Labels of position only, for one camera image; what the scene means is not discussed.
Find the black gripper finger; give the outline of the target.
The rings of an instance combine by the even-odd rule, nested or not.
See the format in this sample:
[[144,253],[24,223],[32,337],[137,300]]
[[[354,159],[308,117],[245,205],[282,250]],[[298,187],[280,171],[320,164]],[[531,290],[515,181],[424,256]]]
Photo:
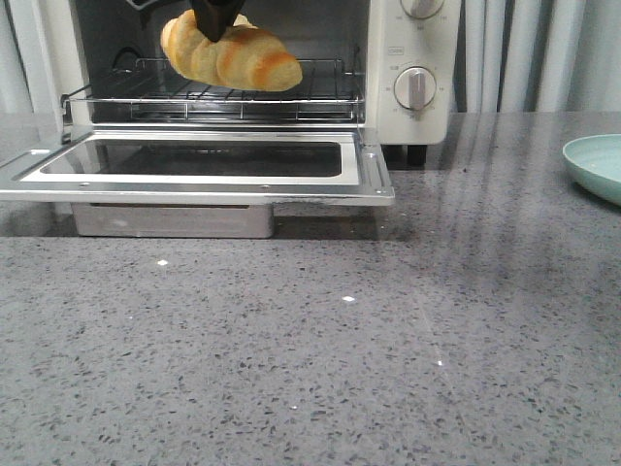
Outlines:
[[198,29],[211,42],[224,34],[224,3],[216,0],[191,0]]
[[243,5],[244,0],[225,0],[220,2],[220,19],[224,28],[234,24]]

